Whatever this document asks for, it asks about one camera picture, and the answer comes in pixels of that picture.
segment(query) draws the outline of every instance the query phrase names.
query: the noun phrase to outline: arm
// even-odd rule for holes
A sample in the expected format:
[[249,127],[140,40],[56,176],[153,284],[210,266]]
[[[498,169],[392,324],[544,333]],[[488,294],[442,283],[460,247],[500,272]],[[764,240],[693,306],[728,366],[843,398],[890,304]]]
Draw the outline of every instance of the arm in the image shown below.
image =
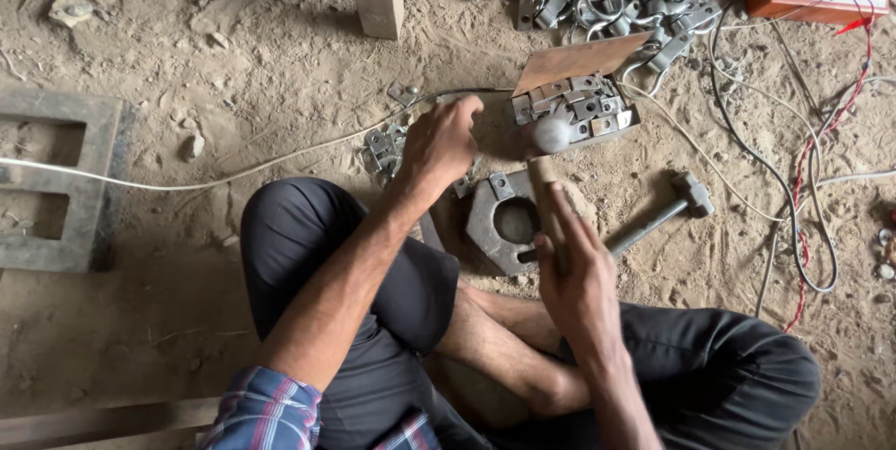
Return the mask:
[[634,375],[632,358],[622,341],[616,264],[597,232],[576,216],[559,183],[550,185],[560,226],[570,253],[570,273],[556,271],[554,246],[543,233],[539,252],[539,291],[557,329],[569,341],[588,383],[591,405],[607,448],[660,449],[662,444],[647,412]]
[[469,169],[469,133],[482,102],[440,105],[411,125],[401,170],[384,204],[303,286],[258,352],[256,364],[323,391],[339,370],[376,291],[414,221]]

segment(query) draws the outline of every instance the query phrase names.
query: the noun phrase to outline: man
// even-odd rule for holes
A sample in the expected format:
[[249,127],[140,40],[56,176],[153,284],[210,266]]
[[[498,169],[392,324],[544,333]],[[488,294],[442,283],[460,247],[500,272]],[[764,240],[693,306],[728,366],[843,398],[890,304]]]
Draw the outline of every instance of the man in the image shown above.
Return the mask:
[[[819,371],[795,338],[719,309],[620,305],[595,230],[551,189],[571,253],[536,238],[542,302],[458,281],[459,264],[406,237],[476,153],[469,97],[410,127],[370,213],[337,186],[264,186],[243,215],[254,366],[224,394],[202,448],[777,448],[812,406]],[[477,433],[434,389],[419,352],[463,362],[529,407]]]

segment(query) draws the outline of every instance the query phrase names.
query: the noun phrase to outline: hammer handle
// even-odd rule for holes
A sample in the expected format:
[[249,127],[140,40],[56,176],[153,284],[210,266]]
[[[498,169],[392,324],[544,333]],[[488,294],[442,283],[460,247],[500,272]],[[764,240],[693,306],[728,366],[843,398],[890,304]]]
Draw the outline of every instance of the hammer handle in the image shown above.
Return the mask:
[[542,156],[530,159],[529,180],[532,182],[532,191],[535,192],[535,202],[539,206],[539,220],[541,230],[544,231],[554,244],[556,252],[557,271],[560,275],[569,273],[569,249],[566,247],[566,236],[560,227],[554,202],[551,199],[547,186],[559,179],[554,172],[554,165],[550,157]]

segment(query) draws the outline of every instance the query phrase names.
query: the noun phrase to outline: sandy ground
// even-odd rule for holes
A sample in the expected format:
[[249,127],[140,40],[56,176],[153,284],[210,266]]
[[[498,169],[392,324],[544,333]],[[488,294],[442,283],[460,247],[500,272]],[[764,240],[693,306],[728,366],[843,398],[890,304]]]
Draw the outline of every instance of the sandy ground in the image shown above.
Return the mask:
[[[529,52],[557,45],[560,32],[517,33],[512,4],[497,0],[406,0],[399,42],[364,37],[353,0],[101,0],[109,21],[74,30],[47,20],[52,0],[0,0],[0,47],[14,59],[20,82],[0,66],[0,87],[45,88],[124,98],[141,105],[133,127],[129,179],[141,183],[207,182],[295,150],[362,130],[395,108],[385,95],[394,79],[426,92],[515,84]],[[731,17],[729,24],[741,24]],[[783,22],[810,88],[828,98],[857,77],[864,40],[854,31]],[[230,40],[223,49],[207,33]],[[875,73],[896,75],[896,18],[875,25]],[[766,53],[759,46],[767,45]],[[799,105],[805,102],[768,27],[726,32],[721,54],[743,60],[747,80]],[[708,96],[707,47],[693,56],[704,72],[678,61],[658,98],[747,198],[775,213],[782,196],[768,172],[740,154]],[[858,100],[856,112],[828,138],[828,175],[889,169],[892,90],[881,86]],[[499,144],[511,120],[506,96],[487,95],[476,125],[480,145]],[[224,100],[233,103],[225,105]],[[747,138],[785,174],[804,137],[798,120],[754,92],[737,89],[733,116]],[[738,211],[737,199],[655,107],[641,103],[644,124],[618,141],[555,158],[577,202],[611,235],[671,197],[670,169],[689,169],[711,188],[719,213],[701,221],[678,218],[623,257],[622,300],[663,307],[722,307],[752,313],[768,256],[770,223]],[[201,158],[178,151],[198,123],[207,138]],[[65,134],[0,123],[0,154],[65,158],[54,139]],[[204,192],[130,190],[116,242],[115,269],[68,275],[16,270],[0,278],[0,417],[146,401],[215,396],[246,364],[257,344],[240,274],[238,234],[243,206],[263,183],[286,176],[332,180],[368,203],[382,193],[357,157],[361,139],[308,153]],[[521,166],[487,155],[481,176]],[[893,294],[875,275],[877,231],[889,222],[892,179],[824,188],[826,219],[837,241],[840,281],[828,295],[809,291],[794,329],[820,362],[821,400],[801,424],[806,447],[879,448],[896,439]],[[28,219],[41,205],[0,194],[0,213]],[[810,273],[830,273],[807,216]],[[0,234],[20,234],[0,218]],[[778,249],[785,251],[787,241]],[[533,297],[530,282],[482,275],[482,288]],[[783,327],[796,310],[798,281],[790,258],[778,253],[762,318]],[[191,448],[189,433],[130,438],[79,448]]]

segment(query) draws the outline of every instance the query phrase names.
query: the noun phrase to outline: red wire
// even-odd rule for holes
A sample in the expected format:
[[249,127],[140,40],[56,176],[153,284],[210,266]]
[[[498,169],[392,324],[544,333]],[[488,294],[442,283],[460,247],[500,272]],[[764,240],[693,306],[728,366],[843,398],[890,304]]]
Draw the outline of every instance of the red wire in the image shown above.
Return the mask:
[[[858,14],[861,17],[863,23],[862,27],[865,29],[866,36],[868,38],[868,50],[867,50],[867,60],[862,65],[862,73],[859,74],[858,80],[856,81],[856,89],[853,90],[852,95],[849,97],[849,101],[843,106],[843,109],[840,112],[837,112],[834,116],[833,121],[828,127],[819,134],[819,137],[827,134],[831,130],[837,127],[840,124],[840,121],[843,118],[843,114],[856,102],[856,98],[858,98],[859,93],[862,91],[862,87],[865,85],[865,77],[868,76],[868,70],[871,65],[871,58],[873,54],[873,49],[871,46],[871,24],[874,22],[875,18],[875,5],[868,1],[868,5],[871,6],[871,16],[866,17],[865,13],[862,11],[862,6],[858,3],[858,0],[852,0],[853,3],[856,4],[856,8],[858,9]],[[803,147],[803,153],[799,157],[799,161],[797,162],[797,181],[794,183],[793,188],[793,202],[794,207],[799,206],[799,189],[803,185],[803,163],[805,162],[806,157],[809,155],[809,152],[812,150],[812,147],[815,144],[815,140],[813,138],[809,138],[806,141],[805,146]],[[798,238],[801,246],[801,250],[803,251],[803,268],[805,268],[809,263],[809,245],[805,238],[805,233],[802,231],[798,232]],[[799,279],[799,302],[797,303],[797,311],[793,316],[793,320],[791,320],[787,327],[784,328],[784,332],[790,332],[793,326],[799,321],[801,316],[803,315],[803,310],[805,309],[805,278],[800,276]]]

